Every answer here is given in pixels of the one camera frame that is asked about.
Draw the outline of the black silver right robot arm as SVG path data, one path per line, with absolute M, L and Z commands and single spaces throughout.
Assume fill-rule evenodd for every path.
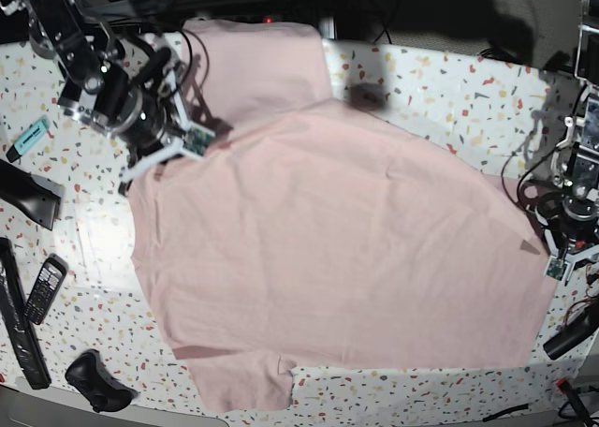
M 155 165 L 205 155 L 215 135 L 188 114 L 183 85 L 191 66 L 173 58 L 170 47 L 156 50 L 140 37 L 128 37 L 147 56 L 138 73 L 129 76 L 109 17 L 83 0 L 11 0 L 1 9 L 7 16 L 27 13 L 31 46 L 65 79 L 58 99 L 64 115 L 127 146 L 121 194 Z

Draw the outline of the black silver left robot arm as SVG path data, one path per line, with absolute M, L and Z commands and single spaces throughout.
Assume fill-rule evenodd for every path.
M 542 230 L 545 275 L 564 283 L 598 262 L 598 0 L 580 0 L 572 59 L 568 71 L 579 89 L 562 118 L 564 132 L 517 185 L 519 207 Z

